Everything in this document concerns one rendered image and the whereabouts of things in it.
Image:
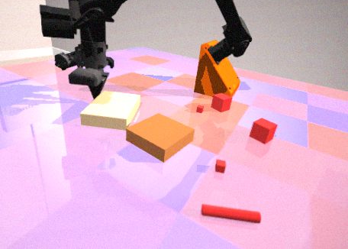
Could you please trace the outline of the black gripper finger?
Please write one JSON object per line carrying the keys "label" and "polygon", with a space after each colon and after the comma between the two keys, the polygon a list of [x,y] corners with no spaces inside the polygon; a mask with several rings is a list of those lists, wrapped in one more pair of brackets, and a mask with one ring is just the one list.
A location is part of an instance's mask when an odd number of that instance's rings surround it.
{"label": "black gripper finger", "polygon": [[110,75],[110,73],[106,73],[106,72],[103,72],[103,74],[101,75],[101,77],[107,77],[105,80],[105,83],[107,82],[109,75]]}
{"label": "black gripper finger", "polygon": [[102,77],[101,82],[98,86],[89,86],[90,93],[92,94],[92,98],[95,100],[99,95],[101,90],[103,89],[103,86],[105,84],[105,80],[107,77]]}

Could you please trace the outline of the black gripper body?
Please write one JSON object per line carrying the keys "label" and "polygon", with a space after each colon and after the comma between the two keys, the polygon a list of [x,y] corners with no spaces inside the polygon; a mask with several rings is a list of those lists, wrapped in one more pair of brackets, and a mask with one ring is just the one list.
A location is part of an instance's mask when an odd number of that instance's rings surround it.
{"label": "black gripper body", "polygon": [[80,40],[78,49],[82,50],[82,67],[68,74],[68,83],[79,86],[98,86],[106,66],[114,68],[114,59],[106,56],[108,45],[105,42]]}

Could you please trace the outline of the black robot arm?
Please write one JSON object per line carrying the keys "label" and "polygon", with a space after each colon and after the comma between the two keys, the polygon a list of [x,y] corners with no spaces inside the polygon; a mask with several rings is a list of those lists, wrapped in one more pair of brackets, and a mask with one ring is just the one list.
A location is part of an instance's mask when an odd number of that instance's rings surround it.
{"label": "black robot arm", "polygon": [[[69,8],[55,8],[39,5],[41,31],[43,37],[61,37],[74,39],[77,30],[80,40],[105,42],[105,22],[114,22],[112,18],[120,6],[127,0],[69,0]],[[230,56],[241,57],[248,48],[252,37],[243,19],[239,17],[233,0],[215,0],[227,22],[222,26],[224,39],[208,48],[208,52],[217,65]],[[82,66],[82,50],[75,47],[70,53],[54,55],[55,65],[66,70],[72,66]]]}

